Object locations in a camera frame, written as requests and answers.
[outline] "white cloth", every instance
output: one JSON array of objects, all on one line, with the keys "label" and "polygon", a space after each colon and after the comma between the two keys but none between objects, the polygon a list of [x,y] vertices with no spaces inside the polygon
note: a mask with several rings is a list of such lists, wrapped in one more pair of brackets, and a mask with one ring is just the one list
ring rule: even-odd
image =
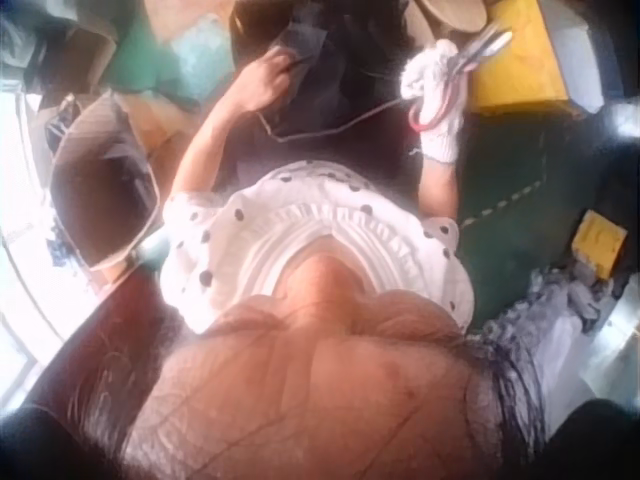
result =
[{"label": "white cloth", "polygon": [[[400,95],[408,100],[422,99],[420,123],[427,124],[438,114],[444,102],[448,80],[447,63],[457,53],[457,47],[443,39],[407,63],[400,79]],[[420,133],[422,153],[441,163],[453,163],[458,158],[457,135],[462,127],[462,112],[467,103],[466,78],[455,83],[454,88],[457,97],[449,114],[431,130]]]},{"label": "white cloth", "polygon": [[410,290],[441,305],[462,330],[471,321],[471,284],[453,255],[455,222],[421,222],[333,163],[274,170],[224,205],[214,193],[179,194],[164,219],[171,252],[163,295],[196,333],[241,300],[272,295],[288,260],[326,235],[353,252],[377,292]]}]

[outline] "hair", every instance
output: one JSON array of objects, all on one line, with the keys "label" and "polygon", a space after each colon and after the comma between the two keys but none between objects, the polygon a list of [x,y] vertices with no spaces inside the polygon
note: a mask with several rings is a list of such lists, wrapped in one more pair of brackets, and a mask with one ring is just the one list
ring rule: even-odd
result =
[{"label": "hair", "polygon": [[[185,334],[175,338],[165,338],[135,363],[124,351],[105,357],[102,373],[76,419],[80,442],[93,457],[93,470],[87,472],[91,478],[148,478],[127,463],[125,452],[136,418],[159,379],[163,359],[184,342]],[[450,350],[488,376],[497,400],[497,457],[495,452],[486,453],[483,442],[473,437],[469,412],[462,413],[467,415],[477,450],[490,456],[488,464],[498,464],[497,473],[495,468],[488,469],[488,478],[524,478],[546,439],[541,387],[532,356],[523,353],[521,345],[500,344],[482,335],[468,336]]]}]

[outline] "hand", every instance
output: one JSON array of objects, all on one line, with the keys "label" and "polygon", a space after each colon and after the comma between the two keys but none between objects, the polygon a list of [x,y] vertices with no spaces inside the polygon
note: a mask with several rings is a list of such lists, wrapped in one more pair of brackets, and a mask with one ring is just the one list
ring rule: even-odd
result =
[{"label": "hand", "polygon": [[225,94],[225,100],[239,113],[256,112],[268,107],[289,88],[287,67],[291,62],[288,50],[272,48],[244,67]]},{"label": "hand", "polygon": [[[422,98],[420,122],[427,124],[438,114],[445,101],[448,60],[458,53],[449,40],[438,40],[413,58],[402,73],[400,94],[403,98]],[[462,113],[467,101],[466,75],[454,84],[454,104],[448,115],[433,129],[422,132],[422,153],[442,163],[453,163],[458,156],[457,133],[462,126]]]}]

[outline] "black polka dot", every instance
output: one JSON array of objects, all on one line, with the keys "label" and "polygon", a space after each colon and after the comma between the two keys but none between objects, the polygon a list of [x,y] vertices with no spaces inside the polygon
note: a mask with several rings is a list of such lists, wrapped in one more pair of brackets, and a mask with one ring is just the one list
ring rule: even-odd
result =
[{"label": "black polka dot", "polygon": [[205,270],[200,274],[200,283],[203,287],[210,287],[211,281],[213,280],[213,273],[209,270]]}]

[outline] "person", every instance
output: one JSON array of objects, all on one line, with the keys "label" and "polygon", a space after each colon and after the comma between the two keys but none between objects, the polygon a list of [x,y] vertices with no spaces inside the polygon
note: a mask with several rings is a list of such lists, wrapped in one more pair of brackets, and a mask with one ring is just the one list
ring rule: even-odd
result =
[{"label": "person", "polygon": [[[403,75],[403,95],[424,93],[425,121],[455,52],[439,41]],[[122,468],[131,478],[515,478],[543,419],[535,382],[465,336],[474,298],[454,255],[465,96],[422,134],[420,216],[313,158],[225,200],[212,191],[225,139],[287,91],[291,62],[274,48],[246,66],[180,164],[161,287],[192,335],[167,352],[127,427]]]}]

